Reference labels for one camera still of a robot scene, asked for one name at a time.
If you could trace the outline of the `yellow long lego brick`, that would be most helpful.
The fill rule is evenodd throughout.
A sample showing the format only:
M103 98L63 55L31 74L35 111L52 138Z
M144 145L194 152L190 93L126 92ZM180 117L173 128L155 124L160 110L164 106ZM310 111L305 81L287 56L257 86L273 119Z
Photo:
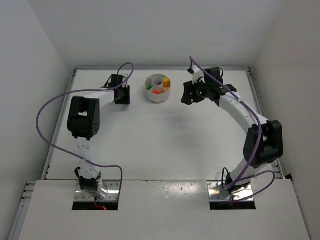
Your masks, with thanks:
M163 88L168 91L171 88L171 81L168 77L163 79Z

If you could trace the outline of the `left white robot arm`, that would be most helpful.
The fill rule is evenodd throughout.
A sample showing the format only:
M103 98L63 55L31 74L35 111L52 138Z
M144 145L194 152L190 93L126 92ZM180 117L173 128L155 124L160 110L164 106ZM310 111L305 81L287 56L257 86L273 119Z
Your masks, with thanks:
M80 188L92 196L102 193L103 180L93 160L94 143L101 127L101 108L107 104L130 104L128 75L112 74L100 91L73 96L67 118L67 129L74 137L82 163L75 174Z

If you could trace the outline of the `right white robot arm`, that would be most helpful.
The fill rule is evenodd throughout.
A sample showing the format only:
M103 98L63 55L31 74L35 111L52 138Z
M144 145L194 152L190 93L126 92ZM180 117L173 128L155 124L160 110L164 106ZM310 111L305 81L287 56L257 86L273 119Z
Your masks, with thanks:
M243 159L222 184L232 193L250 183L266 165L283 156L282 124L257 113L241 99L232 84L224 84L221 68L191 66L187 71L192 80L183 84L181 103L190 106L208 99L226 111L246 134Z

